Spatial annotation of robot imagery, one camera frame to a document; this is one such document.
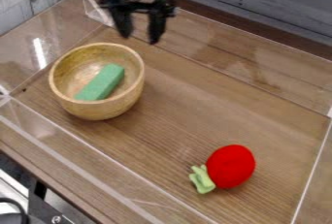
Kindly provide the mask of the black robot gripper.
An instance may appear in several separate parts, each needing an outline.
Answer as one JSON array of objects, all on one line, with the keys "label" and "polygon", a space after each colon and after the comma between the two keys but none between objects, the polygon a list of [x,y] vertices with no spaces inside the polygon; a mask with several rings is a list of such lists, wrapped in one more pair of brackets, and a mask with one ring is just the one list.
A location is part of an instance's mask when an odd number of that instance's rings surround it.
[{"label": "black robot gripper", "polygon": [[149,14],[148,35],[152,45],[160,42],[166,30],[166,19],[177,11],[177,0],[99,0],[99,5],[109,10],[123,38],[129,38],[134,31],[131,13]]}]

